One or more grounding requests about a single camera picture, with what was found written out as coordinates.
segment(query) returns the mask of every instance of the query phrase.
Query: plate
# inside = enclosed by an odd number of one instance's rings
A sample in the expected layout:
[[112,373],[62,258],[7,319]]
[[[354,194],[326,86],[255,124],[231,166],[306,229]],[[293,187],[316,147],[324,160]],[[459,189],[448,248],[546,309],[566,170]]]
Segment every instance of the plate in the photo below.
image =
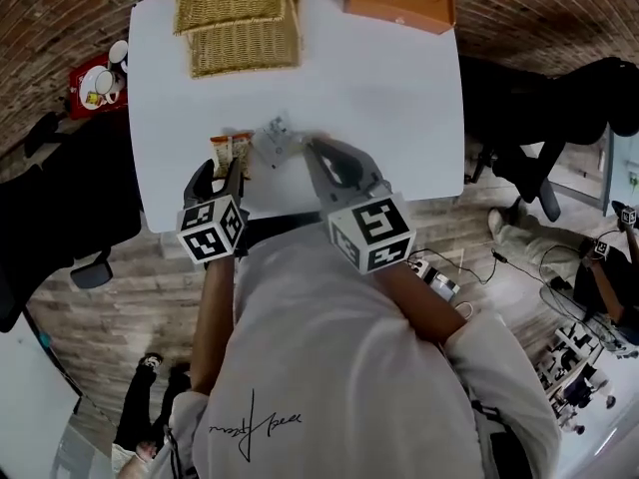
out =
[[87,103],[87,95],[90,92],[96,92],[96,78],[98,78],[100,73],[106,70],[107,68],[104,66],[93,66],[82,79],[82,83],[80,84],[80,103],[82,103],[82,106],[87,110],[98,110],[100,108],[93,103]]

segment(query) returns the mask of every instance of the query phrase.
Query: beige pants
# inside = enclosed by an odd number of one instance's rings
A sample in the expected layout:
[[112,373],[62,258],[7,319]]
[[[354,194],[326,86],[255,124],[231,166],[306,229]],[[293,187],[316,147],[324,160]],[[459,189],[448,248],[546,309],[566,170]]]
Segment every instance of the beige pants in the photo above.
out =
[[517,226],[504,224],[493,236],[499,245],[499,251],[515,264],[527,261],[539,267],[543,259],[541,274],[543,280],[549,282],[560,276],[573,287],[579,268],[579,247],[586,236],[566,229],[549,228],[539,223],[536,217],[523,216]]

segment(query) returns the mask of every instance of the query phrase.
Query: black sleeve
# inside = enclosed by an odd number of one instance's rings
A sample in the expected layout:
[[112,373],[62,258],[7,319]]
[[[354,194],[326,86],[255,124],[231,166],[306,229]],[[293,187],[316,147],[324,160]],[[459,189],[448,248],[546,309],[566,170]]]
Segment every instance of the black sleeve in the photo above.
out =
[[617,329],[628,342],[639,345],[639,310],[633,306],[625,307],[617,323]]

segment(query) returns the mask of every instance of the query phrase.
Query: black office chair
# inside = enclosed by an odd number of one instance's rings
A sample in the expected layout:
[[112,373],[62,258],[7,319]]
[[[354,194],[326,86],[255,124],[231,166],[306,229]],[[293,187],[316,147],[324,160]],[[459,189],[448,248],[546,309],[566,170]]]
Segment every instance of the black office chair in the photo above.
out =
[[[52,115],[44,120],[50,124]],[[38,286],[61,267],[81,288],[113,276],[111,246],[141,229],[140,198],[126,113],[99,115],[72,135],[51,126],[27,144],[59,142],[42,168],[0,184],[0,331],[9,331]]]
[[[565,144],[594,144],[608,124],[623,137],[639,131],[639,70],[617,58],[556,79],[464,57],[460,69],[465,130],[483,144],[466,182],[476,183],[492,167],[527,203],[539,198],[552,222],[561,210],[548,176]],[[520,147],[541,142],[538,158]]]

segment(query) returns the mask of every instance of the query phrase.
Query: red tray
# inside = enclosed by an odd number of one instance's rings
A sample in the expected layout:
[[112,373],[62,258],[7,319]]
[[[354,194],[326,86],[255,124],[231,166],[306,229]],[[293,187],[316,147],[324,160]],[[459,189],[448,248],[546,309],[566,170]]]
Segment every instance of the red tray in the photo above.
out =
[[101,114],[103,112],[113,112],[114,110],[120,110],[128,106],[129,98],[127,94],[127,89],[124,88],[120,92],[120,97],[118,101],[116,101],[113,105],[102,105],[100,108],[96,110],[89,110],[82,105],[80,102],[80,84],[82,83],[82,79],[84,75],[87,74],[94,66],[104,66],[107,67],[109,63],[109,55],[104,53],[95,59],[91,59],[88,62],[85,62],[79,68],[74,69],[69,75],[69,93],[71,98],[71,119],[84,119],[87,117],[91,117],[95,114]]

